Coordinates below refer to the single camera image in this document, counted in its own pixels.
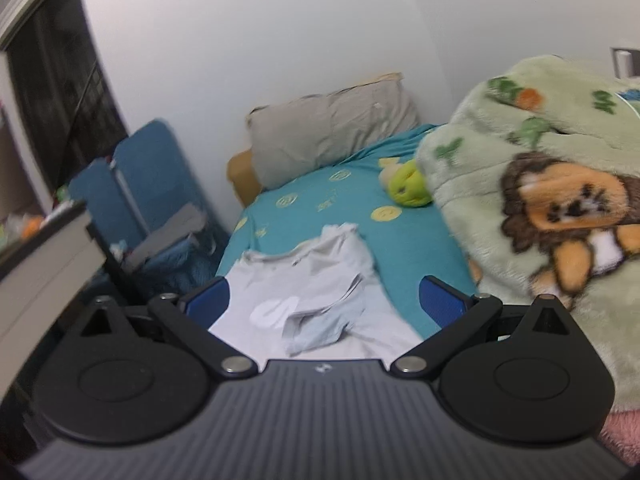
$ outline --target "green fleece blanket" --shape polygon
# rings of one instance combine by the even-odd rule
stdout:
[[[478,85],[417,150],[479,290],[555,294],[640,408],[640,88],[559,57]]]

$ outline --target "yellow-green stuffed animal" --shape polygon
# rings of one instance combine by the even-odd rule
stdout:
[[[379,179],[382,189],[399,205],[421,207],[433,201],[414,158],[404,164],[390,164],[380,172]]]

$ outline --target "bedsheet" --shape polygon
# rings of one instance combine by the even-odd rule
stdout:
[[[259,195],[242,213],[218,275],[225,275],[247,249],[285,253],[319,236],[324,225],[352,222],[371,250],[396,310],[420,336],[433,335],[440,327],[418,301],[422,277],[433,274],[466,294],[472,294],[475,285],[436,206],[397,206],[380,187],[378,175],[384,165],[412,158],[420,140],[435,127],[424,124],[381,140],[339,164]]]

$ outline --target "dark window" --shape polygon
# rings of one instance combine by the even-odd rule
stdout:
[[[22,120],[53,192],[126,136],[81,0],[39,2],[7,52]]]

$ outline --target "gray pillow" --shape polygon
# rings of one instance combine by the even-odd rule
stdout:
[[[418,113],[401,74],[328,95],[255,108],[246,118],[255,174],[274,189],[380,139],[415,128]]]

